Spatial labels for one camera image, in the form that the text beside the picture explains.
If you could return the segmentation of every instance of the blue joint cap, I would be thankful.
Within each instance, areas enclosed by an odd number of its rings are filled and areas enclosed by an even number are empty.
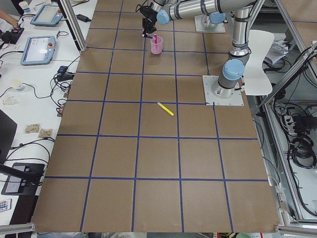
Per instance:
[[[222,73],[226,79],[234,81],[239,79],[243,75],[244,68],[245,66],[241,60],[230,59],[224,64],[222,68]]]
[[[163,9],[161,9],[160,11],[158,11],[157,14],[157,20],[159,22],[159,24],[161,25],[166,25],[167,23],[169,23],[170,19],[169,19],[169,15],[167,14],[167,12]]]
[[[225,18],[226,18],[225,13],[220,13],[217,11],[209,15],[209,20],[212,24],[220,24],[225,20]]]

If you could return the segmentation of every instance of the pink cup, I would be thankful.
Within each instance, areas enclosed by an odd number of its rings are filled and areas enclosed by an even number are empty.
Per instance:
[[[159,55],[164,49],[164,42],[161,36],[157,36],[158,43],[155,43],[155,38],[151,39],[151,52],[155,55]]]

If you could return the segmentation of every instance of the remote control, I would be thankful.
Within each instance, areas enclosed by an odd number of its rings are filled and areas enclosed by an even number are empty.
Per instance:
[[[12,199],[7,199],[5,201],[1,201],[0,202],[0,212],[4,212],[6,210],[10,210],[11,209],[11,201]]]

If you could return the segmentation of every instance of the robotic arm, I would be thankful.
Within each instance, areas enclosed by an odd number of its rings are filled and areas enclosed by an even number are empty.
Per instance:
[[[209,15],[215,12],[235,11],[232,46],[229,59],[222,69],[222,74],[212,86],[213,93],[220,98],[229,98],[237,81],[244,73],[249,59],[248,38],[250,20],[257,1],[261,0],[153,0],[149,6],[138,5],[143,18],[143,37],[156,31],[155,23],[166,25],[172,20],[180,20],[196,15]]]

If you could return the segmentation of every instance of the yellow marker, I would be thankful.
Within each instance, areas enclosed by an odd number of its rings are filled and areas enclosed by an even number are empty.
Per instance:
[[[174,113],[172,113],[166,106],[164,106],[162,103],[158,103],[158,105],[163,108],[168,114],[170,114],[171,116],[174,115]]]

